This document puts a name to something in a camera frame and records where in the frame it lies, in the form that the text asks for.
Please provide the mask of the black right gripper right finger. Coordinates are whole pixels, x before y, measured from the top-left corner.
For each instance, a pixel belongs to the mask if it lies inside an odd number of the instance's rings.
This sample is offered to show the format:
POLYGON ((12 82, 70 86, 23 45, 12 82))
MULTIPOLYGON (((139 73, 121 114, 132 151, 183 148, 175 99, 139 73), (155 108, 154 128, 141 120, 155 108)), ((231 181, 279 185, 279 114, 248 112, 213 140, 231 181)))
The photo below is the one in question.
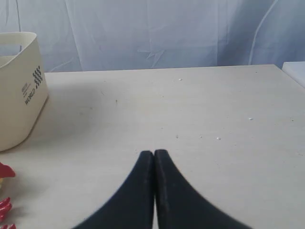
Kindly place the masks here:
POLYGON ((249 228, 201 196, 183 177, 166 150, 155 150, 154 164, 160 229, 249 228))

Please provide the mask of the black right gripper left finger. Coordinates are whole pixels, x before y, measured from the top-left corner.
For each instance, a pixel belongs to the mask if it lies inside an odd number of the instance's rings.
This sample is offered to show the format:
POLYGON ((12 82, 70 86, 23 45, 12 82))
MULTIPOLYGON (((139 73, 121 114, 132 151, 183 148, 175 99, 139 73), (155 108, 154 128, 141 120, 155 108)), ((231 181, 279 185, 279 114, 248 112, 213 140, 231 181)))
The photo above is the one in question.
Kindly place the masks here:
POLYGON ((142 151, 115 194, 76 229, 151 229, 154 215, 154 156, 142 151))

